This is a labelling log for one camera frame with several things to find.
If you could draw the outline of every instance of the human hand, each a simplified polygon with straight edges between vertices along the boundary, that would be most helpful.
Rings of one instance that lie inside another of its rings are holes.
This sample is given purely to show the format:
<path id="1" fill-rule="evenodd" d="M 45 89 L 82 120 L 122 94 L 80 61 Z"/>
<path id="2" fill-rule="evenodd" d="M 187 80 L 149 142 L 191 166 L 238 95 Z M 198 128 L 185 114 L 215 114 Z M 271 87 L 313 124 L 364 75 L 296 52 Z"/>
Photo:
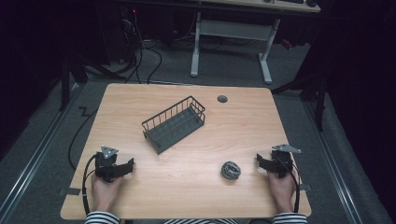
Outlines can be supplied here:
<path id="1" fill-rule="evenodd" d="M 102 178 L 92 175 L 92 197 L 94 211 L 110 212 L 119 194 L 123 176 L 116 178 L 112 183 L 105 182 Z"/>
<path id="2" fill-rule="evenodd" d="M 277 178 L 275 173 L 267 171 L 267 174 L 270 179 L 271 193 L 276 201 L 278 213 L 293 212 L 291 197 L 294 194 L 296 186 L 291 175 L 286 173 L 283 178 Z"/>

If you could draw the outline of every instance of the desk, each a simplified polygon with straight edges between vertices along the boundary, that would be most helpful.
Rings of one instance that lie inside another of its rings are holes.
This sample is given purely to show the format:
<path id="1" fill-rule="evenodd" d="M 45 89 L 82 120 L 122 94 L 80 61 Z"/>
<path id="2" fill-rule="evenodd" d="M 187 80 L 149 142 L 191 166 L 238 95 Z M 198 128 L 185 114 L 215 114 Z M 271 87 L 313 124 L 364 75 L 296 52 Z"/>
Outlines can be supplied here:
<path id="1" fill-rule="evenodd" d="M 309 7 L 306 3 L 295 4 L 289 2 L 275 1 L 274 3 L 265 3 L 263 0 L 200 0 L 201 2 L 217 3 L 217 4 L 228 4 L 236 5 L 241 7 L 263 7 L 277 10 L 291 10 L 299 12 L 315 12 L 319 13 L 320 8 L 318 6 Z M 276 31 L 280 19 L 276 19 L 274 24 L 271 25 L 253 25 L 237 22 L 227 21 L 210 21 L 201 20 L 201 13 L 197 13 L 197 21 L 195 28 L 195 45 L 192 54 L 191 62 L 191 76 L 198 76 L 199 68 L 199 41 L 200 35 L 216 35 L 225 36 L 232 38 L 244 38 L 265 41 L 265 45 L 262 49 L 262 53 L 259 53 L 259 61 L 262 67 L 262 75 L 264 81 L 267 84 L 272 83 L 270 71 L 268 69 L 267 57 L 270 52 L 270 48 L 276 36 Z"/>
<path id="2" fill-rule="evenodd" d="M 142 121 L 189 95 L 205 107 L 205 125 L 157 155 Z M 220 103 L 219 95 L 228 102 Z M 81 188 L 88 159 L 106 145 L 120 150 L 117 164 L 135 161 L 114 208 L 121 218 L 272 217 L 275 203 L 256 154 L 269 159 L 271 146 L 287 142 L 272 94 L 264 88 L 110 84 L 70 187 Z M 226 161 L 241 167 L 237 180 L 222 177 Z M 303 191 L 300 212 L 311 213 Z M 85 218 L 81 195 L 66 196 L 61 216 Z"/>

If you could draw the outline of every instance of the wire basket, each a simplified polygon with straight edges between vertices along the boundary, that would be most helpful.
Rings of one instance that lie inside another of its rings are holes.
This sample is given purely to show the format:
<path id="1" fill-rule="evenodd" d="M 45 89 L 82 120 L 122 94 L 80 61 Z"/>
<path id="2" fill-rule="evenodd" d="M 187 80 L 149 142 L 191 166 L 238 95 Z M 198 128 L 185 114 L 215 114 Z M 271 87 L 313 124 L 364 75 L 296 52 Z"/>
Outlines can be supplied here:
<path id="1" fill-rule="evenodd" d="M 192 96 L 142 122 L 143 135 L 158 154 L 194 132 L 205 123 L 205 108 Z"/>

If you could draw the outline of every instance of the metal mesh basket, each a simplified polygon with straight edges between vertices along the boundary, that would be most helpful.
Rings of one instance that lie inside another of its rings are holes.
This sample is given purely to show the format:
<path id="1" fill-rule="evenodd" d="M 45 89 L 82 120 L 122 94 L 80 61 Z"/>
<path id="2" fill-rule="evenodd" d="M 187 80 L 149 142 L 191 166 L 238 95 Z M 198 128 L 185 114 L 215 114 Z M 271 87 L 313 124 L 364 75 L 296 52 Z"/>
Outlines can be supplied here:
<path id="1" fill-rule="evenodd" d="M 192 96 L 142 122 L 143 135 L 160 154 L 205 123 L 205 108 Z"/>

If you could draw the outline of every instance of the gray carpet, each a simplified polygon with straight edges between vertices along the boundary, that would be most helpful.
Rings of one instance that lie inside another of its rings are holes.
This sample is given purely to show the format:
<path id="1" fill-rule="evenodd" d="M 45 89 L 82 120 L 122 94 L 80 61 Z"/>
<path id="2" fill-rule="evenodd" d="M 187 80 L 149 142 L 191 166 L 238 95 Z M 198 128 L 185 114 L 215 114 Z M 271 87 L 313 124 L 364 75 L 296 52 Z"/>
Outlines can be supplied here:
<path id="1" fill-rule="evenodd" d="M 143 82 L 160 62 L 160 57 L 149 48 L 154 43 L 145 43 L 143 60 L 138 74 Z M 216 46 L 207 44 L 206 48 Z M 153 49 L 162 55 L 159 69 L 151 77 L 151 83 L 173 82 L 208 86 L 241 86 L 265 87 L 274 89 L 293 80 L 309 46 L 284 49 L 274 45 L 268 57 L 268 64 L 274 83 L 269 86 L 263 83 L 262 72 L 256 54 L 229 51 L 234 45 L 222 45 L 215 50 L 201 51 L 200 74 L 190 77 L 192 46 L 174 45 L 172 48 L 158 44 Z M 58 132 L 53 136 L 49 150 L 40 164 L 28 188 L 22 194 L 17 206 L 10 216 L 9 223 L 82 223 L 82 221 L 63 220 L 60 211 L 64 202 L 62 188 L 67 188 L 74 171 L 67 161 L 67 150 L 80 125 L 100 104 L 108 83 L 120 82 L 102 76 L 90 76 L 89 82 L 82 88 L 75 102 L 64 117 Z M 130 83 L 137 83 L 136 75 Z M 307 192 L 312 207 L 309 223 L 349 223 L 346 210 L 332 181 L 326 165 L 322 144 L 318 139 L 316 127 L 312 125 L 304 103 L 295 91 L 275 95 L 285 132 L 292 146 L 304 153 L 295 155 L 301 177 L 311 190 Z M 51 122 L 58 114 L 61 88 L 58 84 L 46 102 L 40 106 L 30 119 L 15 146 L 0 163 L 2 179 L 0 202 L 4 202 L 8 193 L 29 162 L 35 149 L 45 135 Z M 72 146 L 72 161 L 77 164 L 79 155 L 88 137 L 93 123 L 90 119 L 82 128 Z M 362 223 L 391 223 L 370 181 L 364 174 L 348 143 L 329 98 L 326 99 L 326 110 L 323 117 L 324 136 L 332 149 L 338 168 L 342 171 L 354 202 L 361 214 Z M 158 223 L 159 220 L 136 220 L 139 224 Z"/>

